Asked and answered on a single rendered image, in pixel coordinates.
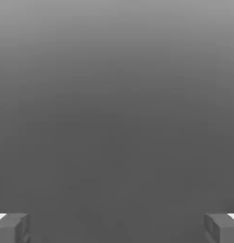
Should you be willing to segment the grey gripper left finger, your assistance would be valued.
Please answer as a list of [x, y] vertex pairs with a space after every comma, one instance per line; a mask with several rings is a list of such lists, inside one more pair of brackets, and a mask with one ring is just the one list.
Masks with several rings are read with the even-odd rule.
[[0, 243], [31, 243], [31, 216], [0, 213]]

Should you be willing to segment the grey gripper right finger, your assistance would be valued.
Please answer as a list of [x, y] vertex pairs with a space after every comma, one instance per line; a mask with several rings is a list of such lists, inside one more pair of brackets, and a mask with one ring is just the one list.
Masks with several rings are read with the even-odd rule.
[[234, 243], [234, 213], [204, 214], [203, 226], [208, 243]]

